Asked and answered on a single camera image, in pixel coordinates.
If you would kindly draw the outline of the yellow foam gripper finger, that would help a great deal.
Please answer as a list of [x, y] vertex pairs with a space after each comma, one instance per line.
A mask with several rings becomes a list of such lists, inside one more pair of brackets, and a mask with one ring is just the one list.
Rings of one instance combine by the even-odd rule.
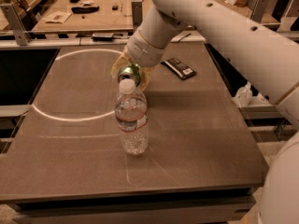
[[110, 74], [113, 79], [118, 78], [118, 73], [121, 68], [128, 66], [132, 63], [132, 59], [129, 55], [128, 48], [124, 48], [123, 52], [121, 53], [120, 57], [117, 59], [116, 62], [112, 65]]
[[144, 90], [148, 87], [148, 85], [150, 84], [150, 79], [151, 79], [151, 75], [154, 71], [155, 67], [154, 66], [150, 66], [150, 67], [140, 67], [139, 71], [140, 71], [140, 78], [141, 81], [139, 83], [139, 89], [140, 90]]

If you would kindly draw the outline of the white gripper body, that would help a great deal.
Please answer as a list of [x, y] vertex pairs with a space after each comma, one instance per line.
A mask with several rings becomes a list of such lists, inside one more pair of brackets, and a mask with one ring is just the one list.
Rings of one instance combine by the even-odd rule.
[[132, 63], [142, 67], [152, 67], [163, 58], [165, 49], [159, 49], [151, 45], [137, 30], [128, 40], [124, 53]]

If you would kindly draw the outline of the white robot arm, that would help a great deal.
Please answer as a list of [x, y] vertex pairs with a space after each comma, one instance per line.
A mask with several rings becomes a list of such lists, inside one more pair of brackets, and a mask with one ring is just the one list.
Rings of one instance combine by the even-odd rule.
[[[228, 59], [278, 112], [299, 128], [299, 44], [215, 0], [152, 0], [146, 18], [129, 38], [111, 75], [129, 63], [148, 72], [172, 38], [190, 25]], [[260, 224], [299, 224], [299, 133], [282, 147], [263, 185]]]

